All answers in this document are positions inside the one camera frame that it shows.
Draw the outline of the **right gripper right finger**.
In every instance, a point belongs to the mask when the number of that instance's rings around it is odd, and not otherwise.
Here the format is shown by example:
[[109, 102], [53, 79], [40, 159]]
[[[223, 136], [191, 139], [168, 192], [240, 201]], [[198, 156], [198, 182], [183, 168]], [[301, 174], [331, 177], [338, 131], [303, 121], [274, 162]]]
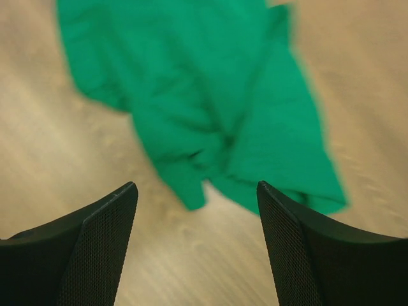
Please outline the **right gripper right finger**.
[[279, 305], [407, 305], [407, 239], [338, 222], [257, 186]]

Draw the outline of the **green t-shirt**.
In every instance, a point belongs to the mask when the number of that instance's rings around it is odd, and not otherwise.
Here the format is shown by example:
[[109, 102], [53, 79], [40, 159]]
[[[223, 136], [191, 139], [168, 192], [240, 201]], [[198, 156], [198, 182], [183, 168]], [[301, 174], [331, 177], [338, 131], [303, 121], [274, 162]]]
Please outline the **green t-shirt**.
[[58, 1], [87, 98], [130, 114], [189, 210], [203, 183], [251, 212], [264, 180], [323, 214], [347, 205], [317, 103], [291, 46], [292, 9], [265, 1]]

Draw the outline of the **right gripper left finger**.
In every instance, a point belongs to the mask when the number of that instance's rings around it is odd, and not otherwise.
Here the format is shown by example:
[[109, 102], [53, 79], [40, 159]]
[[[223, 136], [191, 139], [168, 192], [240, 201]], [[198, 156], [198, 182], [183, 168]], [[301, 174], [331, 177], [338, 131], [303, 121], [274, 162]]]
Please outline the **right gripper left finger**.
[[1, 305], [113, 305], [138, 190], [128, 182], [68, 215], [1, 240]]

